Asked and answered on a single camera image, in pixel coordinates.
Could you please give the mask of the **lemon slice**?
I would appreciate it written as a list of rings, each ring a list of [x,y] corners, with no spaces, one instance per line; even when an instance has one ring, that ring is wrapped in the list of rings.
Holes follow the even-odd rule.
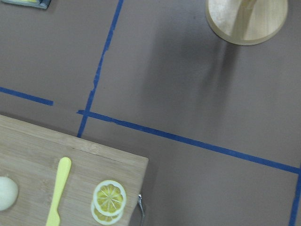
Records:
[[[99,213],[109,217],[116,216],[124,210],[127,194],[119,182],[105,180],[94,189],[93,203]]]
[[[98,222],[99,224],[104,225],[104,226],[116,224],[123,216],[123,212],[120,212],[119,214],[117,214],[115,216],[106,216],[106,215],[100,213],[96,209],[96,207],[94,206],[93,203],[91,203],[90,210],[91,210],[93,219],[96,222]]]

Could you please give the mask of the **yellow plastic knife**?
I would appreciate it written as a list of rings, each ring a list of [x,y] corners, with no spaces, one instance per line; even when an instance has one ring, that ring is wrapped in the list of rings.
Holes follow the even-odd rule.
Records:
[[[47,226],[59,226],[60,216],[58,213],[58,208],[60,200],[70,173],[71,160],[68,157],[63,157],[58,163],[58,168],[55,178],[55,186],[53,191],[52,202],[50,205],[46,225]]]

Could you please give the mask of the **wooden cutting board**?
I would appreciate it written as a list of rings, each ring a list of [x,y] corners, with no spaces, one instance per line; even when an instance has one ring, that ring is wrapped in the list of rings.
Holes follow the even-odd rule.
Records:
[[[3,226],[46,224],[59,161],[71,170],[58,208],[63,226],[95,226],[90,204],[104,180],[122,184],[127,194],[119,226],[127,226],[137,205],[148,159],[24,121],[0,118],[0,174],[18,185],[18,198],[0,213]]]

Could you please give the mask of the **wooden mug tree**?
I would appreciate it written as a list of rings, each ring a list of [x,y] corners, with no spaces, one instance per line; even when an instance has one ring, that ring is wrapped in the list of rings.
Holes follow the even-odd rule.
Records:
[[[256,45],[275,36],[285,24],[287,0],[207,0],[206,18],[227,42]]]

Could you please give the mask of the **grey folded cloth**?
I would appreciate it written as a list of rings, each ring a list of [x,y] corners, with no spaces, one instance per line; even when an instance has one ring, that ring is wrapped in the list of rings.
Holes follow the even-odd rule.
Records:
[[[51,3],[51,0],[1,0],[3,3],[47,9]]]

